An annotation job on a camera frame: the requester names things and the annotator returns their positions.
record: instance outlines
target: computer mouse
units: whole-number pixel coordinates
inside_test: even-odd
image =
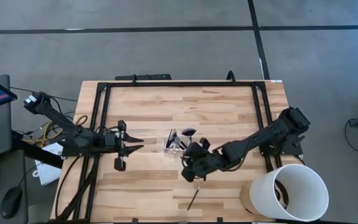
[[[9,219],[15,216],[22,199],[22,188],[13,187],[9,189],[1,202],[1,216]]]

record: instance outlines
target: yellow cable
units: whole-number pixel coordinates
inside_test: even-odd
[[[31,139],[31,140],[23,140],[23,141],[25,141],[25,142],[41,142],[40,147],[44,147],[46,141],[48,141],[49,139],[54,139],[54,138],[56,138],[57,136],[61,135],[61,133],[63,132],[63,130],[61,130],[61,131],[59,131],[57,134],[55,134],[54,136],[48,138],[48,136],[47,136],[47,131],[48,131],[48,128],[49,128],[49,126],[50,126],[51,123],[52,123],[52,121],[49,121],[49,123],[45,126],[44,136],[43,136],[42,139],[39,139],[39,140],[33,140],[33,139]]]

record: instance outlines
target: wooden table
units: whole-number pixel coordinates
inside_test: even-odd
[[[81,87],[74,120],[88,115],[85,126],[89,125],[97,83],[86,81]],[[283,83],[265,83],[272,116],[276,119],[288,107]],[[104,96],[97,121],[100,121],[103,99]],[[261,92],[259,100],[261,110],[265,111]],[[258,131],[251,87],[114,87],[106,126],[114,126],[120,119],[127,123],[131,136],[145,140],[145,147],[126,158],[125,172],[114,170],[116,154],[101,158],[92,222],[130,222],[132,218],[140,222],[215,222],[217,217],[232,222],[271,220],[245,211],[239,200],[242,186],[266,173],[259,149],[250,151],[236,172],[216,171],[208,174],[206,182],[188,183],[180,174],[180,158],[164,153],[162,148],[163,138],[172,128],[179,133],[185,128],[197,129],[194,138],[206,137],[211,149]],[[65,160],[62,177],[73,160]],[[293,156],[282,156],[282,160],[283,164],[300,163]],[[59,213],[77,191],[81,166],[82,158],[63,185]],[[187,211],[200,183],[202,188]],[[83,198],[80,218],[85,215],[87,195]]]

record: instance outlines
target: white paper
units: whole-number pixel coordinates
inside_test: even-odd
[[[59,143],[53,143],[43,147],[42,149],[55,155],[61,155],[63,151],[63,146],[59,145]],[[39,165],[40,163],[40,161],[35,161],[41,185],[47,185],[59,179],[60,173],[62,171],[61,169],[46,164]]]

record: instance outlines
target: floor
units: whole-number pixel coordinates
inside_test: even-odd
[[[190,26],[223,28],[114,29]],[[283,80],[290,104],[311,121],[302,146],[329,190],[322,220],[358,223],[358,152],[344,137],[346,121],[358,117],[357,0],[0,0],[0,74],[10,74],[14,87],[77,98],[83,80],[134,73],[212,80],[229,70],[237,79]],[[15,93],[14,129],[46,122],[23,109],[28,93]],[[349,139],[358,148],[358,129]],[[56,183],[28,180],[29,223],[45,221]]]

